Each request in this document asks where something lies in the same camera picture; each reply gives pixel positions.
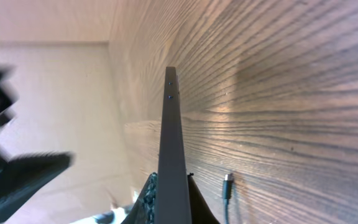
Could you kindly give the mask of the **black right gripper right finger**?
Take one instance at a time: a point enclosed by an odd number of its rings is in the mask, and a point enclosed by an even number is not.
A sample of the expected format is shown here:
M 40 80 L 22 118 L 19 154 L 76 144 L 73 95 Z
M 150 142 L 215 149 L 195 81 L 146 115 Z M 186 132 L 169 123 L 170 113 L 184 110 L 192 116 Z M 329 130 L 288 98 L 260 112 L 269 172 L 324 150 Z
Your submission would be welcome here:
M 193 176 L 193 173 L 187 175 L 192 224 L 219 224 L 197 187 Z

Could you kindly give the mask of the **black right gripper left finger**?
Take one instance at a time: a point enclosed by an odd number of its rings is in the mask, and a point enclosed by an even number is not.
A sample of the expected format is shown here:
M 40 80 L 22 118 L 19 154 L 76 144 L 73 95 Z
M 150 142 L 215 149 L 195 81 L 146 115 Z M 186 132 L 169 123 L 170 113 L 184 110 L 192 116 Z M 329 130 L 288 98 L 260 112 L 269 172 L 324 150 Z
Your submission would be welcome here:
M 158 175 L 153 172 L 145 182 L 135 204 L 121 224 L 154 224 Z

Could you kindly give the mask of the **Samsung Galaxy smartphone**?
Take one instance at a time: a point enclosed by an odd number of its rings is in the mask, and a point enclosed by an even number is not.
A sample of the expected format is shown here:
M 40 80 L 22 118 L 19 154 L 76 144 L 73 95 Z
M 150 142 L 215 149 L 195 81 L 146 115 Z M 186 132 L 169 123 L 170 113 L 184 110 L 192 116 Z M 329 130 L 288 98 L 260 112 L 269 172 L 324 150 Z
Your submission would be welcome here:
M 191 222 L 178 78 L 175 67 L 167 67 L 158 155 L 155 223 L 186 224 Z

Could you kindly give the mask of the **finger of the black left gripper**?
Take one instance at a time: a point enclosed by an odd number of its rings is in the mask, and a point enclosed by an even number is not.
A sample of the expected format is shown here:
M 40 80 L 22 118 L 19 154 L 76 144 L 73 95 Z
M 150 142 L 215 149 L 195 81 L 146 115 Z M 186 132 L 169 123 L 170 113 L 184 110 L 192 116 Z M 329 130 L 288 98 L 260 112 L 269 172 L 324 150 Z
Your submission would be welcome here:
M 0 170 L 0 223 L 6 222 L 37 191 L 71 166 L 73 154 L 15 157 Z

